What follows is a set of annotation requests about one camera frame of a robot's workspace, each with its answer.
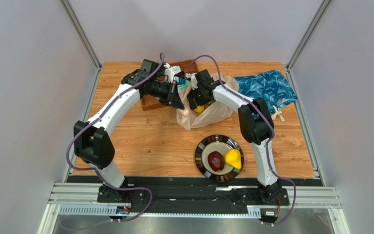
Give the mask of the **yellow fake lemon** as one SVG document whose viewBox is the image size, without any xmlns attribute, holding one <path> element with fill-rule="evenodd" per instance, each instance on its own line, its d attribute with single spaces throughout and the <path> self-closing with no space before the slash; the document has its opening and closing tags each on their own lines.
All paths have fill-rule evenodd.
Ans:
<svg viewBox="0 0 374 234">
<path fill-rule="evenodd" d="M 205 109 L 206 109 L 205 105 L 199 105 L 195 109 L 193 109 L 193 112 L 197 114 L 201 114 L 202 112 L 204 112 Z"/>
</svg>

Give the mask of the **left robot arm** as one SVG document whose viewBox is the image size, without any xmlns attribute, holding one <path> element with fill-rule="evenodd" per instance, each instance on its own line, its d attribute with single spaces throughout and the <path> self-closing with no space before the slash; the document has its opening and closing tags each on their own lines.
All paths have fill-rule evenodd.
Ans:
<svg viewBox="0 0 374 234">
<path fill-rule="evenodd" d="M 183 109 L 178 81 L 184 72 L 171 66 L 145 59 L 141 67 L 125 75 L 111 99 L 89 120 L 74 125 L 74 154 L 89 164 L 105 184 L 100 193 L 117 202 L 128 201 L 128 181 L 113 161 L 115 148 L 111 135 L 116 125 L 144 96 L 152 96 L 162 105 Z"/>
</svg>

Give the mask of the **dark red fake apple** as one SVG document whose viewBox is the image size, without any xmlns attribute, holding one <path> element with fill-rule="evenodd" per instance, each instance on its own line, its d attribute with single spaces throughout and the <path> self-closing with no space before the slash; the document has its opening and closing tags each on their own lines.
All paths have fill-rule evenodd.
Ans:
<svg viewBox="0 0 374 234">
<path fill-rule="evenodd" d="M 207 156 L 207 162 L 215 172 L 222 171 L 225 167 L 224 156 L 217 151 L 213 151 Z"/>
</svg>

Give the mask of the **translucent white plastic bag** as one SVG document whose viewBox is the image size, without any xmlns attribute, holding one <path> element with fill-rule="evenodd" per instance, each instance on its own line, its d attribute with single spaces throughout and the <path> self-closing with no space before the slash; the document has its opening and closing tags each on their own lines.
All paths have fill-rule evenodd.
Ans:
<svg viewBox="0 0 374 234">
<path fill-rule="evenodd" d="M 212 101 L 210 104 L 205 104 L 203 111 L 200 113 L 193 111 L 190 109 L 187 99 L 187 94 L 191 90 L 192 85 L 188 83 L 180 86 L 178 91 L 184 109 L 176 109 L 176 120 L 177 123 L 186 130 L 202 128 L 210 124 L 218 123 L 231 117 L 233 114 L 233 109 L 219 101 Z"/>
</svg>

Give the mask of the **yellow fake pear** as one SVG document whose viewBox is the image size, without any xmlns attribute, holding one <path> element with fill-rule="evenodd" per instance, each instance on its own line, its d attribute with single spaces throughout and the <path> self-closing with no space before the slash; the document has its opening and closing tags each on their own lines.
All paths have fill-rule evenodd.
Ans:
<svg viewBox="0 0 374 234">
<path fill-rule="evenodd" d="M 240 170 L 242 168 L 242 154 L 237 149 L 230 149 L 224 155 L 225 164 L 232 166 L 235 169 Z"/>
</svg>

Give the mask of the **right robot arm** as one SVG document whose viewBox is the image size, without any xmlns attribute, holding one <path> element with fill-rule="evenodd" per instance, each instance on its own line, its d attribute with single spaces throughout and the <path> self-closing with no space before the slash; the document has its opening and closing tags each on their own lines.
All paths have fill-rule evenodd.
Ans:
<svg viewBox="0 0 374 234">
<path fill-rule="evenodd" d="M 187 73 L 186 78 L 192 86 L 187 95 L 191 107 L 216 101 L 236 111 L 241 134 L 251 144 L 258 168 L 257 197 L 263 203 L 276 201 L 282 185 L 273 160 L 274 123 L 264 99 L 240 94 L 222 80 L 215 81 L 207 70 Z"/>
</svg>

